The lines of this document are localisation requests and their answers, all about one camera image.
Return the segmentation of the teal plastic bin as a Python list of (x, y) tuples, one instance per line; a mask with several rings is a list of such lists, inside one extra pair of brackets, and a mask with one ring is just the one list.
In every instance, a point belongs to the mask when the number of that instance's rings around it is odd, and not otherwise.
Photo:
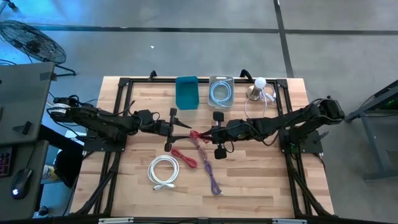
[(180, 110), (196, 110), (199, 105), (198, 78), (195, 76), (175, 79), (175, 104)]

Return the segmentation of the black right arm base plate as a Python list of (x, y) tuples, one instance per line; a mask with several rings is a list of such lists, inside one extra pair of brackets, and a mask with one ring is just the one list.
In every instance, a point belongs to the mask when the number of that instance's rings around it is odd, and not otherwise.
[(283, 130), (279, 134), (280, 150), (283, 153), (323, 153), (321, 140), (328, 134), (325, 132), (320, 134), (318, 130), (314, 130), (304, 135), (297, 143), (293, 143), (290, 139), (289, 131)]

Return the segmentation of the black computer mouse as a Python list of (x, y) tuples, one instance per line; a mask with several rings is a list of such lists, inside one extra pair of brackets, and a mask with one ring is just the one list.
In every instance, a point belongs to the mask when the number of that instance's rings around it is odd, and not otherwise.
[(21, 169), (13, 178), (11, 184), (11, 197), (15, 200), (21, 200), (25, 198), (29, 191), (29, 182), (32, 177), (32, 169)]

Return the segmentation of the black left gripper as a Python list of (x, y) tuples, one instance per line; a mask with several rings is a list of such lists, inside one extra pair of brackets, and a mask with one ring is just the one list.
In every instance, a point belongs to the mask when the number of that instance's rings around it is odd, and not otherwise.
[(165, 152), (170, 152), (172, 149), (172, 143), (181, 139), (188, 139), (190, 136), (184, 135), (184, 136), (173, 136), (173, 131), (174, 131), (174, 125), (176, 124), (177, 126), (181, 126), (183, 128), (188, 128), (191, 129), (190, 126), (184, 124), (181, 122), (179, 119), (176, 117), (177, 115), (177, 109), (176, 108), (171, 108), (170, 109), (170, 120), (169, 122), (166, 122), (165, 120), (158, 120), (155, 123), (155, 130), (156, 133), (160, 136), (165, 136), (166, 142), (164, 145), (164, 151)]

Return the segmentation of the bulb lamp with brass stand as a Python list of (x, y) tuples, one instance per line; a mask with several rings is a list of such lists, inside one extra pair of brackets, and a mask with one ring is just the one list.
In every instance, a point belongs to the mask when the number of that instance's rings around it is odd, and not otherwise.
[(266, 79), (265, 78), (257, 78), (254, 81), (254, 84), (249, 86), (246, 91), (246, 96), (249, 100), (252, 101), (265, 101), (266, 93), (264, 92), (266, 87)]

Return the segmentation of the yellow white bottle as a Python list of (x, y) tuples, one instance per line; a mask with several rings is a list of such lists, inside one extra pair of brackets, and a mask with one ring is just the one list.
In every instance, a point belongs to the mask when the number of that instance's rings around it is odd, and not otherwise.
[(54, 166), (50, 166), (47, 164), (44, 165), (43, 173), (42, 173), (42, 180), (50, 181), (50, 182), (59, 180), (58, 175), (55, 173)]

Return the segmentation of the black bracket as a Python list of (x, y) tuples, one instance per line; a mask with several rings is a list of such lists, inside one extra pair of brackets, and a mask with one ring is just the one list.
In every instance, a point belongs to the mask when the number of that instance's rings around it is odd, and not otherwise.
[(14, 126), (12, 130), (23, 135), (28, 135), (31, 126), (32, 123), (30, 121), (26, 121), (21, 126)]

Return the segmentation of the black chair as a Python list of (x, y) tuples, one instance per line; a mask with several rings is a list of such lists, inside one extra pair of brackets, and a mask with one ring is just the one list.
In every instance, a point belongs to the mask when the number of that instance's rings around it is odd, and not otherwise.
[(55, 159), (55, 173), (68, 188), (73, 187), (80, 173), (82, 161), (82, 152), (60, 151), (57, 154)]

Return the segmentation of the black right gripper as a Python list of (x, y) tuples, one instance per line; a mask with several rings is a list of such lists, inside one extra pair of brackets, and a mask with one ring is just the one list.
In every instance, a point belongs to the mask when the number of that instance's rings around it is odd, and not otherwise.
[[(203, 140), (206, 139), (207, 141), (212, 141), (213, 144), (217, 145), (217, 148), (214, 151), (215, 159), (225, 159), (227, 157), (227, 153), (234, 152), (233, 137), (232, 134), (228, 133), (228, 131), (237, 126), (237, 120), (230, 120), (227, 122), (226, 127), (222, 127), (221, 123), (224, 121), (224, 113), (220, 111), (213, 112), (213, 120), (216, 121), (216, 125), (212, 127), (210, 133), (202, 133), (201, 138)], [(224, 145), (228, 141), (232, 146), (232, 150), (230, 151)]]

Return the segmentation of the grey plastic bin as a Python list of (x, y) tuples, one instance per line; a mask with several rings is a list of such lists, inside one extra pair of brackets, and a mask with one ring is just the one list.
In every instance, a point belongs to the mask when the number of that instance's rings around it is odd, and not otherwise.
[(213, 111), (229, 111), (234, 105), (234, 78), (227, 75), (209, 77), (208, 106)]

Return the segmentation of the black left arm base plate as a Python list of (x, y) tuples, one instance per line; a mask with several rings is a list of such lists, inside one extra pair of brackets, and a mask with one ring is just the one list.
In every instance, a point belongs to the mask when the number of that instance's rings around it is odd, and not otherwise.
[(84, 150), (100, 152), (123, 152), (126, 147), (127, 134), (119, 133), (115, 140), (100, 137), (95, 131), (88, 130), (88, 139), (84, 140)]

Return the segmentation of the black keyboard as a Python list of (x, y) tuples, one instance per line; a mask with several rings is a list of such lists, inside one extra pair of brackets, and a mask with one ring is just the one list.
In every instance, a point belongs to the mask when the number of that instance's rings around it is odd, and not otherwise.
[(0, 147), (0, 178), (11, 175), (12, 147)]

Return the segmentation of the black tripod leg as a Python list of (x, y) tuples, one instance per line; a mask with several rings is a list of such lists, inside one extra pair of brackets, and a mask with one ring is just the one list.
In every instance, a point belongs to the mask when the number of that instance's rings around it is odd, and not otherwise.
[(0, 13), (7, 7), (12, 9), (14, 12), (18, 11), (18, 7), (11, 0), (0, 0)]

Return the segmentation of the grey desk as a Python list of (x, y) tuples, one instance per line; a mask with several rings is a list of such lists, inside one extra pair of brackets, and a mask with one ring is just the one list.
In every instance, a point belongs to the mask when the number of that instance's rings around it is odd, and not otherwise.
[[(51, 62), (0, 66), (0, 147), (12, 147), (11, 175), (0, 178), (0, 223), (31, 219), (37, 204), (49, 142), (39, 140), (39, 130), (55, 78)], [(28, 135), (12, 130), (30, 121)], [(11, 197), (11, 184), (21, 169), (32, 169), (25, 198)]]

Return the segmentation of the grey metal bracket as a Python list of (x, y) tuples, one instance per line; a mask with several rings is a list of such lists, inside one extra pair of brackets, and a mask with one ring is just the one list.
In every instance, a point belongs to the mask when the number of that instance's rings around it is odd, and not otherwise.
[(272, 224), (308, 224), (308, 222), (301, 219), (273, 218)]
[(100, 218), (98, 224), (127, 224), (133, 223), (133, 217), (111, 217), (111, 218)]

